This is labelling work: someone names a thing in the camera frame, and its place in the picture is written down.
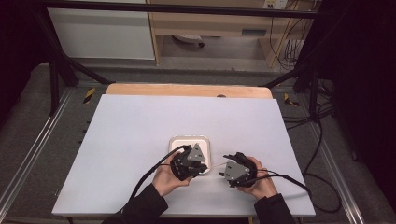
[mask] black sleeve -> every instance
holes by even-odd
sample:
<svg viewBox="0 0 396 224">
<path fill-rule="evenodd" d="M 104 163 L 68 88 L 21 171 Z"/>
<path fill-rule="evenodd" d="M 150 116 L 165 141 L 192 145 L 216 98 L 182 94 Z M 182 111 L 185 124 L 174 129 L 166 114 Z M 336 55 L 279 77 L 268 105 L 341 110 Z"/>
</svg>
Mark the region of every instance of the black sleeve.
<svg viewBox="0 0 396 224">
<path fill-rule="evenodd" d="M 120 213 L 105 219 L 102 224 L 140 224 L 154 222 L 168 205 L 152 184 L 130 200 Z"/>
<path fill-rule="evenodd" d="M 268 224 L 294 224 L 288 206 L 281 194 L 272 197 L 263 197 L 254 204 L 260 223 Z"/>
</svg>

